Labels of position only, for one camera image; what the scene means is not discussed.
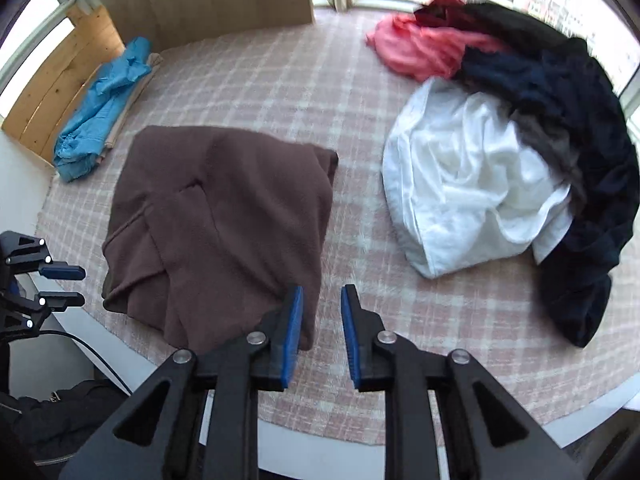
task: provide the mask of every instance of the pile of clothes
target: pile of clothes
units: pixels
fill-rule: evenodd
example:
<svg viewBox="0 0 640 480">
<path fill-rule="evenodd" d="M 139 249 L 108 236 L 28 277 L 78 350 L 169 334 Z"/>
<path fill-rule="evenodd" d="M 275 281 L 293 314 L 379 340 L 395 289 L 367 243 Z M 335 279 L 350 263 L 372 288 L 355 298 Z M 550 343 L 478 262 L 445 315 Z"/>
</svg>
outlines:
<svg viewBox="0 0 640 480">
<path fill-rule="evenodd" d="M 542 305 L 584 347 L 640 203 L 620 102 L 586 42 L 495 4 L 434 0 L 367 43 L 424 81 L 383 155 L 407 259 L 434 278 L 531 245 Z"/>
</svg>

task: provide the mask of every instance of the bed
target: bed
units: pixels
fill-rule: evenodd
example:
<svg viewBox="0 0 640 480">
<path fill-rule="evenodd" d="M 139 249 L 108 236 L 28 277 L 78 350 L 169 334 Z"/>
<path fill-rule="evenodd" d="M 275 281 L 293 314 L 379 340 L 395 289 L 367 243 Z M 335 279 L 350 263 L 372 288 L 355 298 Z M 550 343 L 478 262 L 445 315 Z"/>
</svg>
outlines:
<svg viewBox="0 0 640 480">
<path fill-rule="evenodd" d="M 364 34 L 381 15 L 316 10 L 313 25 L 161 52 L 164 63 L 105 161 L 87 178 L 52 181 L 36 232 L 55 259 L 87 272 L 84 282 L 61 286 L 84 294 L 88 314 L 160 364 L 173 349 L 159 333 L 105 311 L 100 297 L 107 271 L 101 244 L 133 137 L 149 124 L 210 124 L 314 142 L 340 156 L 316 338 L 299 355 L 289 390 L 260 397 L 262 420 L 311 435 L 384 442 L 383 396 L 356 393 L 348 374 L 338 307 L 345 283 L 358 287 L 363 306 L 388 329 L 420 348 L 440 354 L 467 348 L 541 424 L 583 408 L 638 371 L 640 241 L 635 237 L 623 250 L 607 313 L 585 349 L 565 341 L 537 305 L 529 252 L 437 280 L 418 275 L 396 243 L 380 176 L 385 137 L 417 83 L 389 72 L 365 46 Z"/>
</svg>

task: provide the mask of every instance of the zipper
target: zipper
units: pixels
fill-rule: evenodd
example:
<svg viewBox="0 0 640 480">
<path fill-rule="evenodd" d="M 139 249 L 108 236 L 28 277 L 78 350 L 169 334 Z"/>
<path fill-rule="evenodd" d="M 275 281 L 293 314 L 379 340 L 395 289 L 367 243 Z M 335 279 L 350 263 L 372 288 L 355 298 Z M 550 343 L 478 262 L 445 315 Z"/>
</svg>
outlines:
<svg viewBox="0 0 640 480">
<path fill-rule="evenodd" d="M 43 466 L 46 466 L 46 465 L 60 464 L 62 462 L 66 462 L 67 460 L 73 458 L 74 455 L 75 455 L 75 453 L 70 453 L 70 454 L 65 455 L 65 456 L 59 456 L 58 458 L 49 458 L 48 460 L 34 460 L 33 463 L 38 467 L 43 467 Z"/>
<path fill-rule="evenodd" d="M 20 410 L 16 410 L 15 408 L 12 408 L 11 406 L 7 406 L 6 404 L 3 404 L 2 402 L 0 402 L 0 408 L 6 408 L 8 410 L 11 410 L 12 412 L 22 414 L 22 412 Z"/>
</svg>

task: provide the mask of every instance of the white cloth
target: white cloth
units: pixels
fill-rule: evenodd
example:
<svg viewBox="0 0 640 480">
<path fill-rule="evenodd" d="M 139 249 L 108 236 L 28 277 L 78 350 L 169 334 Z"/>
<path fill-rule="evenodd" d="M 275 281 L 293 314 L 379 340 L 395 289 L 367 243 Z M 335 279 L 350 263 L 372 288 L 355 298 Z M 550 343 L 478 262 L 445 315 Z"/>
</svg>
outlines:
<svg viewBox="0 0 640 480">
<path fill-rule="evenodd" d="M 427 278 L 520 254 L 540 263 L 572 222 L 569 185 L 518 141 L 500 99 L 430 78 L 386 141 L 382 176 L 409 262 Z"/>
</svg>

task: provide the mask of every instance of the navy blue garment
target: navy blue garment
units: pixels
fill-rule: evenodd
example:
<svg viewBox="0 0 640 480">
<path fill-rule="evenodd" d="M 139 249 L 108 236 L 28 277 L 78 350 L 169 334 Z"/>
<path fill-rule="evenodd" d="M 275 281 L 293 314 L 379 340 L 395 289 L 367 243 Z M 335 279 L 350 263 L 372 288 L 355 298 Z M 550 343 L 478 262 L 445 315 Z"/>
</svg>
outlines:
<svg viewBox="0 0 640 480">
<path fill-rule="evenodd" d="M 468 48 L 457 78 L 534 114 L 543 127 L 569 131 L 586 205 L 540 263 L 539 294 L 562 334 L 583 348 L 602 320 L 611 290 L 608 272 L 631 240 L 640 203 L 638 156 L 611 82 L 578 38 L 542 50 L 538 60 Z"/>
</svg>

